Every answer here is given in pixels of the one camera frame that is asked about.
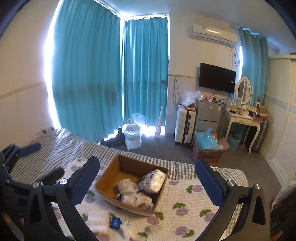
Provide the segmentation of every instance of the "teal curtain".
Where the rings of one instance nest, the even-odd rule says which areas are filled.
[[[253,86],[252,101],[256,103],[259,96],[265,105],[269,72],[267,40],[243,28],[239,29],[239,37],[243,53],[242,76],[246,76]]]
[[[123,36],[125,119],[140,113],[145,116],[147,126],[156,126],[164,102],[164,126],[168,87],[168,19],[126,21]]]
[[[120,19],[93,0],[64,0],[54,28],[52,88],[59,121],[98,143],[122,126]]]

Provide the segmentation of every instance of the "wall-mounted tv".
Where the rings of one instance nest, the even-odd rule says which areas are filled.
[[[233,93],[235,76],[235,71],[200,63],[200,80],[198,86]]]

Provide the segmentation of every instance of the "oval mirror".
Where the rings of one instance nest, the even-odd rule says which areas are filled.
[[[247,77],[242,77],[235,86],[235,95],[242,99],[242,104],[246,104],[250,100],[252,93],[251,83]]]

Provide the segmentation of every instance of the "air conditioner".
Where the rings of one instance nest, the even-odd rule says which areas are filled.
[[[192,29],[195,39],[212,40],[231,46],[237,43],[237,34],[235,33],[201,24],[194,24]]]

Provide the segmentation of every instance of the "checkered bed sheet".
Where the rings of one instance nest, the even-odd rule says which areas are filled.
[[[66,129],[50,131],[39,137],[35,142],[41,144],[41,151],[25,158],[21,158],[17,162],[11,173],[11,176],[15,181],[33,184],[38,178],[49,173],[51,170],[57,167],[65,168],[76,158],[88,159],[90,156],[96,156],[101,164],[108,165],[114,156],[118,154],[166,167],[169,170],[169,179],[197,178],[194,171],[194,165],[192,164],[166,161],[97,145],[79,138]],[[243,171],[217,167],[213,167],[213,169],[219,172],[225,180],[231,179],[234,180],[237,185],[248,186],[248,181]],[[228,234],[234,226],[239,211],[240,208],[238,207],[228,225]]]

